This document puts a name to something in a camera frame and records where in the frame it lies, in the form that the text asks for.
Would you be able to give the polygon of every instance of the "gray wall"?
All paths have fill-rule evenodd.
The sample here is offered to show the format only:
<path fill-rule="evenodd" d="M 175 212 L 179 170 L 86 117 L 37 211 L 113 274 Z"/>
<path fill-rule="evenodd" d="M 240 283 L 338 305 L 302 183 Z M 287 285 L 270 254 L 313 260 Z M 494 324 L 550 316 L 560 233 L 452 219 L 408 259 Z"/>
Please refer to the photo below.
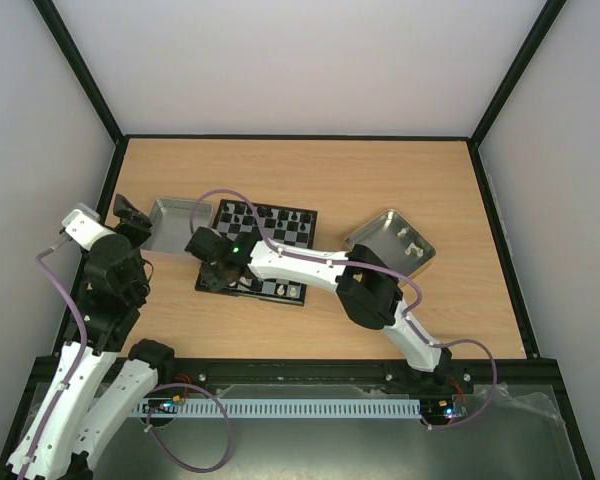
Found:
<path fill-rule="evenodd" d="M 567 3 L 481 151 L 600 478 L 600 0 Z"/>
<path fill-rule="evenodd" d="M 123 131 L 470 135 L 544 0 L 57 0 Z"/>
<path fill-rule="evenodd" d="M 0 451 L 63 311 L 34 256 L 76 202 L 95 203 L 112 151 L 33 2 L 0 1 Z M 48 263 L 71 285 L 78 259 L 68 245 Z"/>

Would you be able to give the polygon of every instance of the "silver tray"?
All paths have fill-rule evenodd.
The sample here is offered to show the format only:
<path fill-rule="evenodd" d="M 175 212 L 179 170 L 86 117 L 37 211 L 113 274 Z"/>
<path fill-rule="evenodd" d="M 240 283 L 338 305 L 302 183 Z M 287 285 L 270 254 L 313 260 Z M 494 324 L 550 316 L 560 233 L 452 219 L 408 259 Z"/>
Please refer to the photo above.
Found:
<path fill-rule="evenodd" d="M 189 215 L 195 200 L 158 197 L 153 202 L 149 218 L 153 223 L 152 235 L 140 248 L 163 253 L 188 255 L 184 251 L 189 240 Z M 201 202 L 196 209 L 194 228 L 208 227 L 211 220 L 211 204 Z"/>
<path fill-rule="evenodd" d="M 426 268 L 436 249 L 395 210 L 387 210 L 346 239 L 353 248 L 361 244 L 373 250 L 387 267 L 407 277 Z"/>

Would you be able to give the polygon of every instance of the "wooden table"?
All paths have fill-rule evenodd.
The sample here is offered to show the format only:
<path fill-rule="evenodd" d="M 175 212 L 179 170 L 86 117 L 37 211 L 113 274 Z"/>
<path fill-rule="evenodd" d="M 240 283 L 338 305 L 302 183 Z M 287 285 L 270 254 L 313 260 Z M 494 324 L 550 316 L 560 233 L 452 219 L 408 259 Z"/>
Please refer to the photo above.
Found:
<path fill-rule="evenodd" d="M 425 328 L 443 342 L 480 340 L 497 358 L 525 357 L 465 143 L 132 139 L 116 192 L 149 212 L 156 197 L 195 199 L 216 188 L 318 210 L 320 250 L 344 249 L 349 233 L 395 208 L 437 250 L 417 278 Z M 297 307 L 196 292 L 196 259 L 143 255 L 155 265 L 152 292 L 123 355 L 152 338 L 180 357 L 401 358 L 382 333 L 351 322 L 333 294 L 310 287 Z M 473 346 L 452 351 L 484 357 Z"/>

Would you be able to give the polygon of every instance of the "wooden tabletop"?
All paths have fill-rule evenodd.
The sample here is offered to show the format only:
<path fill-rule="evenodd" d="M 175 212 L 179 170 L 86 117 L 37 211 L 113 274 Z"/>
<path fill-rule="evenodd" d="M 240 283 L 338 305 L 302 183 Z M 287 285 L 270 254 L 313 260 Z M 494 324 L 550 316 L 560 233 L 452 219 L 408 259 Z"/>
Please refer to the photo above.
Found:
<path fill-rule="evenodd" d="M 424 327 L 442 342 L 475 338 L 497 358 L 525 357 L 465 143 L 132 139 L 116 192 L 148 213 L 156 197 L 195 199 L 216 188 L 252 202 L 317 210 L 319 250 L 345 249 L 349 233 L 396 209 L 437 251 L 417 277 L 424 300 L 415 314 Z M 209 199 L 214 207 L 219 200 Z M 152 338 L 180 357 L 402 357 L 318 288 L 308 288 L 304 307 L 196 292 L 196 259 L 143 256 L 155 266 L 152 291 L 122 354 Z M 405 293 L 413 298 L 408 287 Z M 473 346 L 452 352 L 484 357 Z"/>

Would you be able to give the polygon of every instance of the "black metal frame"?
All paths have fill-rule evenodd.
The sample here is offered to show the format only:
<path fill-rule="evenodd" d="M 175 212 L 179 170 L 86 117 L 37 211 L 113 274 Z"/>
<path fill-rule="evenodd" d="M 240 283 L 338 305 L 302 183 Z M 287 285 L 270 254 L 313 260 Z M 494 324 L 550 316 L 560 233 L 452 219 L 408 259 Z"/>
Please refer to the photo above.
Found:
<path fill-rule="evenodd" d="M 480 120 L 471 138 L 448 137 L 404 137 L 404 136 L 347 136 L 347 135 L 123 135 L 118 127 L 104 97 L 96 85 L 86 63 L 84 62 L 77 46 L 73 42 L 62 18 L 60 17 L 52 0 L 32 0 L 36 5 L 49 30 L 56 39 L 60 49 L 71 65 L 76 77 L 85 90 L 94 109 L 100 117 L 116 149 L 111 161 L 102 194 L 98 201 L 97 211 L 105 217 L 113 197 L 116 182 L 124 156 L 132 138 L 188 138 L 188 139 L 253 139 L 253 140 L 364 140 L 364 141 L 460 141 L 465 142 L 470 153 L 471 161 L 485 206 L 486 215 L 493 234 L 494 243 L 503 270 L 513 310 L 518 322 L 518 328 L 527 354 L 527 360 L 498 360 L 498 377 L 509 384 L 524 385 L 551 385 L 554 389 L 561 415 L 567 424 L 567 431 L 571 445 L 576 456 L 576 461 L 583 478 L 594 478 L 578 426 L 567 396 L 562 376 L 555 360 L 540 358 L 540 352 L 526 311 L 524 299 L 518 284 L 508 244 L 500 223 L 493 195 L 485 174 L 484 165 L 480 158 L 479 147 L 486 137 L 489 129 L 495 122 L 507 99 L 511 95 L 517 82 L 522 77 L 533 55 L 539 48 L 542 40 L 554 23 L 566 0 L 547 0 L 538 16 L 533 28 L 529 32 L 522 47 L 515 57 L 511 67 L 504 77 L 500 87 Z M 75 288 L 82 277 L 83 264 L 80 265 Z M 58 338 L 53 349 L 53 355 L 40 357 L 36 360 L 29 381 L 23 393 L 12 428 L 9 432 L 1 461 L 5 461 L 9 453 L 17 444 L 19 432 L 22 430 L 30 403 L 36 386 L 39 383 L 48 383 L 56 369 L 57 356 L 63 342 L 63 334 L 70 314 L 67 310 L 63 316 Z M 119 360 L 111 369 L 108 378 L 116 375 L 121 368 Z M 456 371 L 466 369 L 471 371 L 474 383 L 490 383 L 491 369 L 486 360 L 453 360 Z M 400 378 L 406 364 L 404 361 L 289 361 L 289 360 L 218 360 L 218 359 L 178 359 L 176 368 L 194 374 L 204 374 L 205 385 L 224 385 L 228 383 L 256 382 L 278 383 L 280 378 L 292 378 L 293 383 L 332 382 L 347 384 L 375 384 L 386 386 L 387 373 L 395 374 Z M 424 398 L 426 395 L 416 393 L 415 398 Z"/>

